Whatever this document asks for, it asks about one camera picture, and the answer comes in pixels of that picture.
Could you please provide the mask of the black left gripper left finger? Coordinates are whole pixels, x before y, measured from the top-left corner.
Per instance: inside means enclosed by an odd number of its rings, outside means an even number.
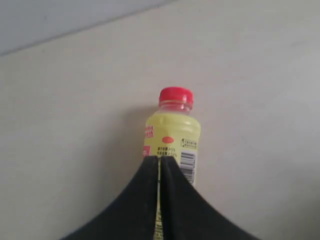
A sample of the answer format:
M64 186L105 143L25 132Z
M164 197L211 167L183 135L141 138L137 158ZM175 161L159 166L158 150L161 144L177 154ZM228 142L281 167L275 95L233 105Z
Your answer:
M159 159L145 157L125 189L100 214L64 240L152 240L154 238Z

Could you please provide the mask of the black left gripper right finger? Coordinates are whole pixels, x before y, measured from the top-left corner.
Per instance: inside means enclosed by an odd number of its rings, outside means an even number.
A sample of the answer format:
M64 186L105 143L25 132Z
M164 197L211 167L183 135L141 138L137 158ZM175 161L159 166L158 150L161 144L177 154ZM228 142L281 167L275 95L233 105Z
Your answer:
M172 156L160 158L160 211L165 240L256 240L214 209Z

